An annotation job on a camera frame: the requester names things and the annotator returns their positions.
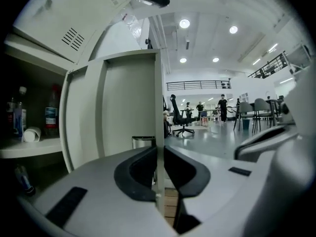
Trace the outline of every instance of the floor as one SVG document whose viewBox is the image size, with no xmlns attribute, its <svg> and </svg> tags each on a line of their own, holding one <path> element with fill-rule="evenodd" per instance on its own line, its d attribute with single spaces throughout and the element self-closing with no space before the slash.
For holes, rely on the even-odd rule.
<svg viewBox="0 0 316 237">
<path fill-rule="evenodd" d="M 164 218 L 173 226 L 176 216 L 178 192 L 175 189 L 165 189 L 164 192 Z"/>
<path fill-rule="evenodd" d="M 194 136 L 187 132 L 179 137 L 173 135 L 166 138 L 164 144 L 166 146 L 182 147 L 205 155 L 233 159 L 235 148 L 244 140 L 253 136 L 252 120 L 249 124 L 249 130 L 243 130 L 241 123 L 240 131 L 238 131 L 238 122 L 234 131 L 234 121 L 227 121 L 226 123 L 211 122 L 208 129 L 195 130 Z M 193 124 L 187 128 L 194 129 L 194 126 Z M 267 121 L 262 120 L 261 130 L 268 127 Z"/>
</svg>

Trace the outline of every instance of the black railing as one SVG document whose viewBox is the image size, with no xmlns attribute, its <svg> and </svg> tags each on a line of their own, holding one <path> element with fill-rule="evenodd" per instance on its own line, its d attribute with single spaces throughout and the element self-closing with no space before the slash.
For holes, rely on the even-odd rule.
<svg viewBox="0 0 316 237">
<path fill-rule="evenodd" d="M 267 78 L 270 75 L 273 75 L 275 72 L 285 68 L 287 66 L 287 62 L 284 58 L 284 53 L 279 54 L 272 61 L 268 62 L 262 68 L 258 69 L 256 72 L 252 73 L 248 77 L 253 78 Z"/>
<path fill-rule="evenodd" d="M 186 90 L 186 89 L 231 89 L 229 81 L 175 81 L 167 82 L 167 90 Z"/>
</svg>

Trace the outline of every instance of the gray surface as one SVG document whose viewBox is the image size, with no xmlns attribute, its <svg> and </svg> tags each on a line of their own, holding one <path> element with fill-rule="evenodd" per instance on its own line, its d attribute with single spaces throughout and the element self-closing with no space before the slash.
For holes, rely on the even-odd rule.
<svg viewBox="0 0 316 237">
<path fill-rule="evenodd" d="M 34 201 L 35 214 L 45 215 L 72 187 L 77 186 L 88 192 L 65 224 L 65 231 L 82 237 L 175 236 L 176 232 L 161 216 L 154 202 L 131 200 L 116 186 L 116 166 L 143 149 L 97 159 L 81 166 Z"/>
<path fill-rule="evenodd" d="M 256 165 L 253 162 L 206 156 L 179 147 L 172 148 L 204 164 L 211 173 L 211 179 L 200 195 L 183 199 L 186 212 L 202 223 L 221 210 L 248 179 L 247 176 L 228 170 L 238 167 L 252 171 Z"/>
<path fill-rule="evenodd" d="M 268 236 L 293 201 L 308 189 L 315 170 L 314 138 L 298 136 L 286 141 L 276 151 L 261 154 L 236 195 L 185 236 Z"/>
<path fill-rule="evenodd" d="M 187 150 L 192 150 L 201 154 L 216 156 L 221 158 L 234 158 L 234 150 L 244 140 L 252 137 L 256 133 L 251 133 L 252 120 L 249 124 L 249 130 L 242 129 L 238 131 L 238 122 L 235 131 L 234 122 L 227 121 L 226 123 L 211 122 L 209 129 L 195 130 L 194 137 L 189 133 L 184 133 L 184 137 L 180 135 L 178 138 L 173 135 L 164 140 L 166 146 L 177 146 Z M 261 122 L 261 130 L 268 128 L 267 121 Z"/>
</svg>

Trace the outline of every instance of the locker shelf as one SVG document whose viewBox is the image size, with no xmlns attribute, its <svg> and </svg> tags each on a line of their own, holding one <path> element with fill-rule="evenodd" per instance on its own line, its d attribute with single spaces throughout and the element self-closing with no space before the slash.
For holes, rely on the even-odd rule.
<svg viewBox="0 0 316 237">
<path fill-rule="evenodd" d="M 0 148 L 0 158 L 21 158 L 60 152 L 59 138 L 43 138 L 38 142 L 11 140 Z"/>
</svg>

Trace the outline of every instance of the blue bin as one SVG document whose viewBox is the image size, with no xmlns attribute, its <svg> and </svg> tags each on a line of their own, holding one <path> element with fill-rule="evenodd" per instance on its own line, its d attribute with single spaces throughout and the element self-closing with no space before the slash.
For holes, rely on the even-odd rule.
<svg viewBox="0 0 316 237">
<path fill-rule="evenodd" d="M 250 124 L 250 119 L 244 119 L 243 120 L 243 129 L 249 130 L 249 124 Z"/>
</svg>

